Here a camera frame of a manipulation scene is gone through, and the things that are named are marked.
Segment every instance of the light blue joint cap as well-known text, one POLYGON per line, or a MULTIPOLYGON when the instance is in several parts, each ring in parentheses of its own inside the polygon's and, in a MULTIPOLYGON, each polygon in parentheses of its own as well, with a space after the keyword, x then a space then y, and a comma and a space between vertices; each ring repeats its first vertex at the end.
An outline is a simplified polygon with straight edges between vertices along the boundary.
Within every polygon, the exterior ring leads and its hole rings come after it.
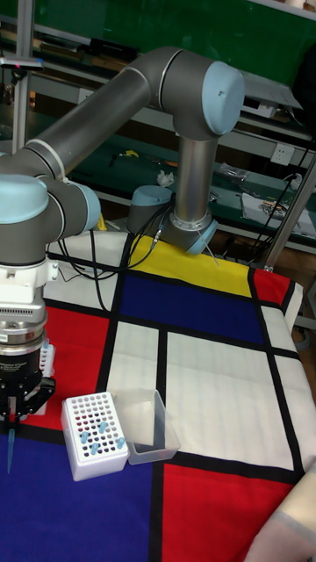
POLYGON ((47 187, 36 177, 0 174, 0 224, 33 219, 48 201, 47 187))
POLYGON ((241 113, 245 97, 243 76, 221 61, 215 61, 205 72, 202 107, 205 121, 215 134, 232 131, 241 113))
POLYGON ((75 182, 71 183, 80 189, 87 204, 87 220, 83 232, 91 230, 97 224, 101 215, 100 201, 98 200, 96 193, 91 190, 90 187, 87 187, 87 185, 76 184, 75 182))
POLYGON ((142 185, 138 187, 132 197, 132 205, 139 207, 150 207, 151 205, 162 205, 170 201, 172 191, 160 185, 142 185))
POLYGON ((210 239, 213 237, 219 223, 213 219, 210 226, 201 233, 198 237, 197 241, 187 250, 188 254, 193 254, 194 256, 198 256, 198 254, 202 254, 205 246, 209 243, 210 239))

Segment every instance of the blue square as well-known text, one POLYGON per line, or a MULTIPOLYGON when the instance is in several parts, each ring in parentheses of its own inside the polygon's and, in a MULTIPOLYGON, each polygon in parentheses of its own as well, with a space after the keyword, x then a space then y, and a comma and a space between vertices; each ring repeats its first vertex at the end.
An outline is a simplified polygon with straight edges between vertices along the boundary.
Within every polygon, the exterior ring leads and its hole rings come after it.
POLYGON ((151 465, 72 480, 66 447, 0 436, 1 562, 147 562, 151 465))
POLYGON ((225 296, 191 285, 175 285, 128 275, 120 312, 251 343, 263 343, 251 299, 225 296))

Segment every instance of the workbench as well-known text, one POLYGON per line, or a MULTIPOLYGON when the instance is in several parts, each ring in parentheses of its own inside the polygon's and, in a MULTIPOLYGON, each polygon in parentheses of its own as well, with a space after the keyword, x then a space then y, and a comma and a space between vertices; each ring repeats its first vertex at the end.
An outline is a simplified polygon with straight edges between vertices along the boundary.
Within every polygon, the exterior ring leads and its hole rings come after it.
MULTIPOLYGON (((96 233, 97 263, 119 265, 125 245, 125 234, 96 233)), ((68 251, 89 266, 89 233, 68 251)), ((45 416, 23 422, 10 476, 0 435, 1 562, 242 562, 316 458, 316 409, 291 339, 301 288, 164 242, 100 285, 109 313, 93 281, 46 287, 57 390, 45 416), (74 482, 62 401, 122 388, 159 390, 180 450, 74 482)))

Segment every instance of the electrical outlet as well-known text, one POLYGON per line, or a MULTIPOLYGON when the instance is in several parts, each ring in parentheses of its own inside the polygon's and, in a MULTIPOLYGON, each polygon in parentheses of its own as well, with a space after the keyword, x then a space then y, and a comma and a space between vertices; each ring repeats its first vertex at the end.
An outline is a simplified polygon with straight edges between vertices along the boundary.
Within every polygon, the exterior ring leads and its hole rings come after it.
POLYGON ((281 164, 282 166, 288 166, 293 154, 294 147, 289 144, 277 143, 276 150, 274 151, 270 161, 275 162, 276 164, 281 164))
POLYGON ((86 90, 85 88, 79 88, 78 104, 84 102, 84 100, 87 99, 87 97, 91 96, 91 94, 93 93, 94 93, 93 90, 86 90))

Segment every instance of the plastic container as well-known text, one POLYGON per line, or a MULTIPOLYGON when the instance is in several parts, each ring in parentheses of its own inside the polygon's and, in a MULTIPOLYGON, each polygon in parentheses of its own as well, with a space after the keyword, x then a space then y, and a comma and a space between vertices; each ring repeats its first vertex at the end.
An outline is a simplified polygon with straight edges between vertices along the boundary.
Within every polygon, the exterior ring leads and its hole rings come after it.
POLYGON ((157 390, 119 391, 113 398, 131 465, 175 456, 180 443, 157 390))
POLYGON ((62 403, 61 423, 74 480, 123 470, 128 448, 110 393, 68 398, 62 403))

